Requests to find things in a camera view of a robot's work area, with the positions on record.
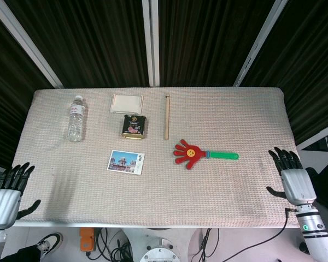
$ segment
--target white textured tablecloth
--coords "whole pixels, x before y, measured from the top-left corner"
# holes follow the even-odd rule
[[[123,115],[110,114],[113,94],[143,95],[144,140],[121,137]],[[170,94],[169,140],[163,139],[165,94]],[[85,139],[69,142],[69,107],[87,105]],[[93,222],[197,227],[279,227],[284,199],[268,150],[296,152],[278,88],[170,87],[38,90],[14,164],[36,166],[21,209],[42,203],[25,221]],[[177,165],[180,139],[202,150],[232,151],[238,161],[201,159]],[[145,153],[141,175],[107,171],[112,150]],[[292,216],[290,224],[296,224]]]

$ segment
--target white card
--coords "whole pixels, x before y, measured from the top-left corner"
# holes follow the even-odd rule
[[[140,175],[144,154],[112,150],[107,170]]]
[[[140,115],[142,110],[142,96],[113,95],[110,106],[111,113]]]

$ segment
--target yellow circle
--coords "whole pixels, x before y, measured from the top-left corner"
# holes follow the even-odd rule
[[[196,152],[195,152],[193,149],[188,149],[188,150],[187,150],[187,155],[188,155],[189,157],[194,157],[195,154],[196,154]]]

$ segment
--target black pants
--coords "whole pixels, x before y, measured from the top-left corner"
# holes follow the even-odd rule
[[[41,251],[34,245],[22,248],[16,254],[1,259],[0,262],[39,262],[40,255]]]

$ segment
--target wooden stick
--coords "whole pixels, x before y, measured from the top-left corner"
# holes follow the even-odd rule
[[[169,139],[169,113],[170,113],[170,96],[166,95],[166,110],[165,110],[165,134],[164,139]]]

